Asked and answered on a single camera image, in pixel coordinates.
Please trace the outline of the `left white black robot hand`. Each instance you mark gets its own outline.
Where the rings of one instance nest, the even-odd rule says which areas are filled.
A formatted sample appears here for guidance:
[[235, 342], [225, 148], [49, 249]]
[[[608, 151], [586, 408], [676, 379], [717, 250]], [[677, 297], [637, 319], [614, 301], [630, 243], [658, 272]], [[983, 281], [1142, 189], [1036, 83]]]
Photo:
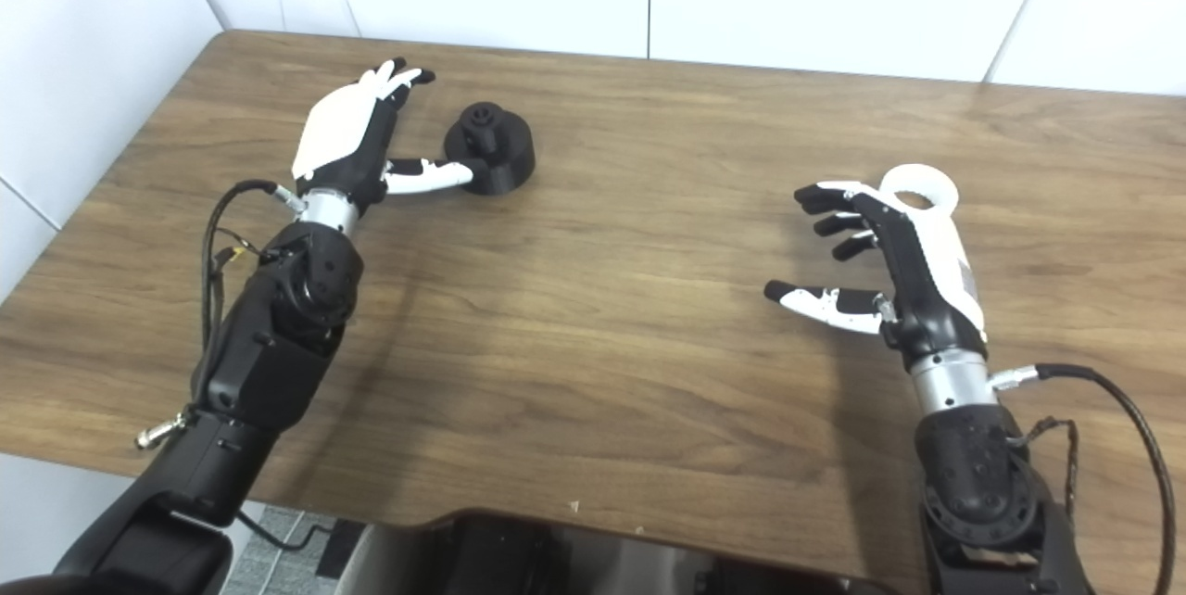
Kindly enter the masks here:
[[435, 75], [397, 57], [326, 94], [310, 109], [291, 173], [296, 197], [336, 193], [361, 215], [385, 196], [414, 196], [473, 183], [484, 169], [474, 160], [388, 156], [398, 111], [412, 88]]

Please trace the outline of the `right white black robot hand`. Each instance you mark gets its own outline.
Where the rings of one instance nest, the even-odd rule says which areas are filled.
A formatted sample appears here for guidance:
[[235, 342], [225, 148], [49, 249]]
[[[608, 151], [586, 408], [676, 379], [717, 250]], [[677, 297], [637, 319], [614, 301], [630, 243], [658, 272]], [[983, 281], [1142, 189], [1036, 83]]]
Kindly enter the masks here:
[[895, 188], [856, 181], [812, 183], [793, 194], [801, 210], [820, 216], [815, 233], [850, 233], [833, 248], [834, 260], [852, 260], [867, 250], [881, 252], [892, 295], [784, 281], [770, 281], [763, 293], [784, 309], [820, 324], [882, 335], [906, 364], [954, 348], [988, 356], [984, 313], [954, 228], [957, 191], [927, 196], [906, 188], [906, 193], [927, 199], [930, 207], [908, 205]]

